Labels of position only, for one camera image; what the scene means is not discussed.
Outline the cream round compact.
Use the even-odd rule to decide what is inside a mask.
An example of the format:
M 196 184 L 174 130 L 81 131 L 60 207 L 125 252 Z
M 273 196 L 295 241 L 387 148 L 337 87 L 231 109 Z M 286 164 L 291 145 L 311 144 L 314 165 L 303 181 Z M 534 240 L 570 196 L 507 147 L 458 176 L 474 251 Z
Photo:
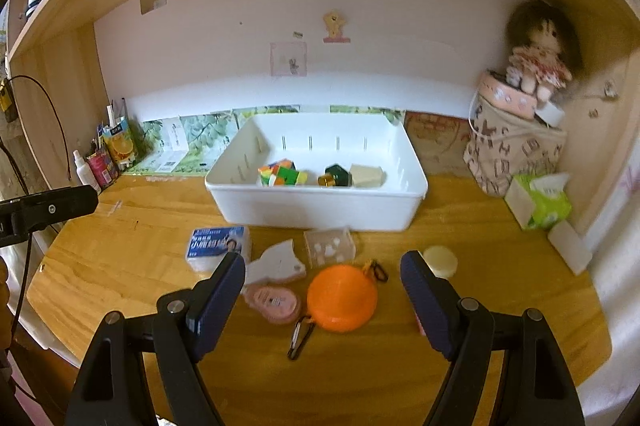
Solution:
M 446 246 L 433 245 L 422 252 L 428 268 L 440 279 L 450 279 L 458 269 L 458 258 Z

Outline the white curved plastic gadget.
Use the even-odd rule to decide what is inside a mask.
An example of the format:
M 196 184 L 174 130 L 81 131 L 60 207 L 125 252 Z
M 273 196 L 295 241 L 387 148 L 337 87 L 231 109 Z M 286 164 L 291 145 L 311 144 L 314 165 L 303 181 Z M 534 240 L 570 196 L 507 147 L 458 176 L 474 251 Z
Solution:
M 249 263 L 245 270 L 245 285 L 288 283 L 306 277 L 306 266 L 294 252 L 292 240 L 268 247 L 262 256 Z

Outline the orange round pouch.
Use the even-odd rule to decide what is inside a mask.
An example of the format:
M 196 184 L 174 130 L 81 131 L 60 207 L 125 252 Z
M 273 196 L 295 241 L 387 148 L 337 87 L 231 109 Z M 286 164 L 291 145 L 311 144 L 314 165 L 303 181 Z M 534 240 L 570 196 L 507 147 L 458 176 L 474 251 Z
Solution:
M 334 265 L 311 280 L 308 316 L 323 330 L 348 333 L 361 328 L 378 307 L 378 287 L 372 269 Z

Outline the white digital camera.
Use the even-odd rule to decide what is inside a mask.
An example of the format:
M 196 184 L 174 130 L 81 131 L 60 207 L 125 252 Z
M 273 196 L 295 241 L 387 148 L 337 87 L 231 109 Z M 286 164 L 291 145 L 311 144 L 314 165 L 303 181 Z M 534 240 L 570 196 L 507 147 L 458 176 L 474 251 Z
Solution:
M 385 173 L 379 166 L 353 164 L 349 175 L 356 188 L 379 188 L 385 181 Z

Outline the green perfume bottle gold cap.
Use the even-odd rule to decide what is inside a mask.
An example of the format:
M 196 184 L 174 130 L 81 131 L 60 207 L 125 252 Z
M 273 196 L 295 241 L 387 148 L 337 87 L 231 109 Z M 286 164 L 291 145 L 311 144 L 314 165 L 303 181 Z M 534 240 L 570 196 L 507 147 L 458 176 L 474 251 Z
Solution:
M 352 175 L 338 164 L 328 166 L 318 177 L 318 185 L 322 187 L 350 187 Z

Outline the pink snack packet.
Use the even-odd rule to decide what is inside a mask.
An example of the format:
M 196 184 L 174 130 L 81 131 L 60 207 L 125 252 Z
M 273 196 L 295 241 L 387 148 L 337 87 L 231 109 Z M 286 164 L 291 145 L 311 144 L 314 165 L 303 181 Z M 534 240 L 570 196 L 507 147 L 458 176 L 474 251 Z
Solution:
M 111 186 L 113 181 L 119 177 L 119 169 L 113 162 L 110 153 L 104 148 L 89 155 L 87 161 L 101 189 Z

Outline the white rectangular box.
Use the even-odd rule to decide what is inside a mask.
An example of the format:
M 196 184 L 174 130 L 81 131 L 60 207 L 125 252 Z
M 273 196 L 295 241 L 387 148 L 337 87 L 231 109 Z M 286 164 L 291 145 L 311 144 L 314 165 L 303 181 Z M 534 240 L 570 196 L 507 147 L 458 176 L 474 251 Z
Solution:
M 551 228 L 548 240 L 575 276 L 587 269 L 592 253 L 566 220 L 559 221 Z

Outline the pink round compact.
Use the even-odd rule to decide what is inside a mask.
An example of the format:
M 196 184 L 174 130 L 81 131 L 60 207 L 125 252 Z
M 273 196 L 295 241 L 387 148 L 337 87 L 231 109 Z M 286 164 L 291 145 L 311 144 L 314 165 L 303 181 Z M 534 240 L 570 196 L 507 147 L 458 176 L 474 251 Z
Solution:
M 300 316 L 302 304 L 298 296 L 286 287 L 251 285 L 243 294 L 250 308 L 273 324 L 290 324 Z

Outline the green tissue box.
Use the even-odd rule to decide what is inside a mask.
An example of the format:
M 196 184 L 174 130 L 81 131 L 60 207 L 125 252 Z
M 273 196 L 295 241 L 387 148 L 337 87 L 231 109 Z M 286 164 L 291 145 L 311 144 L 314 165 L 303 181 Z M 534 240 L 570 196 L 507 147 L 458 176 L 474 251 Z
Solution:
M 518 174 L 512 178 L 504 201 L 523 230 L 547 230 L 572 212 L 573 205 L 565 193 L 569 180 L 570 173 Z

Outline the black carabiner clip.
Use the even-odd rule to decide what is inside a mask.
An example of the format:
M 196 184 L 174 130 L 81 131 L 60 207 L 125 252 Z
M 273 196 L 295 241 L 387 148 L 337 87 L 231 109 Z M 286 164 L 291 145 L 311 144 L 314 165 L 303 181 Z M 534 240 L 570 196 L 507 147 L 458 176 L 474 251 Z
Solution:
M 375 259 L 372 259 L 372 261 L 367 261 L 362 266 L 362 272 L 365 276 L 374 280 L 375 282 L 386 283 L 388 281 L 388 274 L 386 270 Z

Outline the black silver carabiner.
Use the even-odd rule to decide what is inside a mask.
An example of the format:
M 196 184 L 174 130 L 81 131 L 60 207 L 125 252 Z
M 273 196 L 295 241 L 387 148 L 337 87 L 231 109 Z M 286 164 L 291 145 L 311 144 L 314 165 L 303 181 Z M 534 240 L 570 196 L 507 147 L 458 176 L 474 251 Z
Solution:
M 306 346 L 316 324 L 309 315 L 300 317 L 294 326 L 290 346 L 288 346 L 288 360 L 296 361 Z

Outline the letter print fabric bag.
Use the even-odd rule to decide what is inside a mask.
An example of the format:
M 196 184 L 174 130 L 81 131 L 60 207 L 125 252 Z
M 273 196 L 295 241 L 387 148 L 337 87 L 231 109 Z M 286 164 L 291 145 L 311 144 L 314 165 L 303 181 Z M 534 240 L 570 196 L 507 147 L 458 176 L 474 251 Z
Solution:
M 523 120 L 495 108 L 482 96 L 472 103 L 471 136 L 463 161 L 477 185 L 502 198 L 514 175 L 544 176 L 555 172 L 567 134 L 562 129 Z

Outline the multicolour puzzle cube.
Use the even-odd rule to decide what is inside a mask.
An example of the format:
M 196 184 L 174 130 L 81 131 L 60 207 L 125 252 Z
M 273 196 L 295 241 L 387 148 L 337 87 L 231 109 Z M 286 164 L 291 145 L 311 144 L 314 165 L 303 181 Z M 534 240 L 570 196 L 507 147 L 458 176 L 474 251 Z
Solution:
M 308 174 L 299 171 L 295 163 L 284 159 L 261 166 L 257 170 L 258 178 L 263 186 L 301 186 L 308 180 Z

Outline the pink round tin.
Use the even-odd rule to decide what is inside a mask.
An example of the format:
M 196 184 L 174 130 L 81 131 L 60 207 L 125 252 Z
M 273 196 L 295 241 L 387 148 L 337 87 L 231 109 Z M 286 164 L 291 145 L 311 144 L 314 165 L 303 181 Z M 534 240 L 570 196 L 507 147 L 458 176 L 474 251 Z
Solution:
M 533 120 L 537 109 L 537 99 L 495 78 L 489 71 L 480 73 L 478 94 L 494 108 L 518 116 L 523 120 Z

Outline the brown haired doll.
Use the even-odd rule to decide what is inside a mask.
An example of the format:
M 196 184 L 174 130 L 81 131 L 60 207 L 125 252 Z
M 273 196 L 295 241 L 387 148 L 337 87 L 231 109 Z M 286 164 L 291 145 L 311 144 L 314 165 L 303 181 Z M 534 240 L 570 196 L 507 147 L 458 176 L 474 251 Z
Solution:
M 541 0 L 519 4 L 506 25 L 511 46 L 506 82 L 546 104 L 584 70 L 574 26 L 562 10 Z

